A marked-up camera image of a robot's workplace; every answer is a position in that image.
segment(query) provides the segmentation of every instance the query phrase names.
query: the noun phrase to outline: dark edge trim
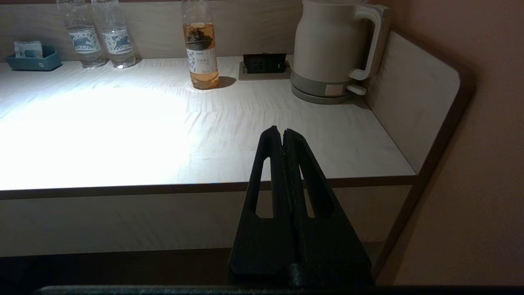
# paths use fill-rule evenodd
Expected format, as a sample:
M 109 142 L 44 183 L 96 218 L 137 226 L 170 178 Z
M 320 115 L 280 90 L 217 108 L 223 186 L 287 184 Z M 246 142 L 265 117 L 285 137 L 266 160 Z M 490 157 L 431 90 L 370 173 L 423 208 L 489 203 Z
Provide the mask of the dark edge trim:
M 182 0 L 119 0 L 120 3 L 133 3 L 133 2 L 181 2 Z M 56 4 L 56 0 L 0 0 L 0 5 L 6 4 Z
M 415 179 L 416 176 L 407 175 L 335 178 L 330 179 L 327 182 L 332 187 L 389 186 L 411 185 L 414 183 Z M 0 201 L 36 198 L 244 192 L 246 190 L 247 182 L 20 189 L 13 191 L 0 191 Z M 260 190 L 270 191 L 271 181 L 261 182 Z
M 397 215 L 397 218 L 395 219 L 395 223 L 391 227 L 388 237 L 386 238 L 384 247 L 375 265 L 373 266 L 372 273 L 375 279 L 378 277 L 380 271 L 384 267 L 384 264 L 386 263 L 389 254 L 393 250 L 393 247 L 395 246 L 404 227 L 406 226 L 411 216 L 411 213 L 413 212 L 431 175 L 433 174 L 435 167 L 439 163 L 439 160 L 447 146 L 447 143 L 451 139 L 453 132 L 455 131 L 458 123 L 460 122 L 462 114 L 466 110 L 466 107 L 468 106 L 471 98 L 475 93 L 475 77 L 471 70 L 445 56 L 441 52 L 434 49 L 432 46 L 418 41 L 416 38 L 413 38 L 407 33 L 400 32 L 398 30 L 394 30 L 394 32 L 398 33 L 400 36 L 409 40 L 410 42 L 418 46 L 420 49 L 426 51 L 433 57 L 439 59 L 443 63 L 453 68 L 458 73 L 458 76 L 460 78 L 460 87 L 455 96 L 455 99 L 453 100 L 453 103 L 450 106 L 449 111 L 447 112 L 444 121 L 442 122 L 442 126 L 440 127 L 435 141 L 433 142 L 433 145 L 429 150 L 428 156 L 422 164 L 419 175 L 417 176 L 417 179 L 411 187 L 411 190 L 409 191 L 408 196 L 406 197 L 406 200 L 404 201 L 404 204 L 402 205 L 402 208 L 400 209 L 400 212 Z

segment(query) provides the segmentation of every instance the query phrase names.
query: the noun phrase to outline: electric kettle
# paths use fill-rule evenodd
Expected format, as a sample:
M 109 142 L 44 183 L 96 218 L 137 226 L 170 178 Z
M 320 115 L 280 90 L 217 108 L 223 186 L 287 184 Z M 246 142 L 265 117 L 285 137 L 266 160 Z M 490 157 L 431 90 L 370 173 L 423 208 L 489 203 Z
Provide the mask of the electric kettle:
M 366 94 L 355 82 L 378 71 L 391 23 L 389 9 L 363 0 L 302 0 L 302 4 L 291 73 L 293 94 L 323 104 Z M 365 19 L 374 24 L 367 54 Z M 366 55 L 365 68 L 360 69 Z

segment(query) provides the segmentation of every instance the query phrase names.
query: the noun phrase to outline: plastic bottle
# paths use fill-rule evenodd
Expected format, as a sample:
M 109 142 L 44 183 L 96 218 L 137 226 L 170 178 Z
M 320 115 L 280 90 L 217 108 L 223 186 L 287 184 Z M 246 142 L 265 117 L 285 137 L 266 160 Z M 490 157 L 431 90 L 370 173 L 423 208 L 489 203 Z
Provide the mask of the plastic bottle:
M 191 82 L 197 89 L 219 85 L 215 55 L 215 27 L 208 0 L 182 0 L 182 24 Z
M 91 0 L 91 3 L 113 66 L 122 69 L 134 65 L 135 53 L 118 0 Z
M 95 68 L 104 65 L 105 57 L 85 1 L 57 0 L 57 7 L 82 66 Z

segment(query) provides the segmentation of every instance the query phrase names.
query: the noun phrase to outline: teal tray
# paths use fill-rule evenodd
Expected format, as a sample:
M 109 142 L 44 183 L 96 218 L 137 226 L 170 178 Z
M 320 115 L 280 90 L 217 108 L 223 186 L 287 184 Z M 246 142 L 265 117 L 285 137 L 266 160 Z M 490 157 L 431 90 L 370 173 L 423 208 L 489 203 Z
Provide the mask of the teal tray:
M 43 58 L 15 58 L 14 54 L 5 61 L 14 71 L 52 71 L 62 65 L 57 51 L 50 45 L 42 45 Z

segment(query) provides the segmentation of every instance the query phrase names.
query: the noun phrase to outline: white packet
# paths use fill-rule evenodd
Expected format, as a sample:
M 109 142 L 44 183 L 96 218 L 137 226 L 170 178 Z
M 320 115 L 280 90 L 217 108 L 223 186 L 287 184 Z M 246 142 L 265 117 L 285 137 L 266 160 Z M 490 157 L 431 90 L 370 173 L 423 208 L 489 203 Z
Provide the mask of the white packet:
M 16 58 L 43 58 L 42 43 L 40 41 L 15 41 Z

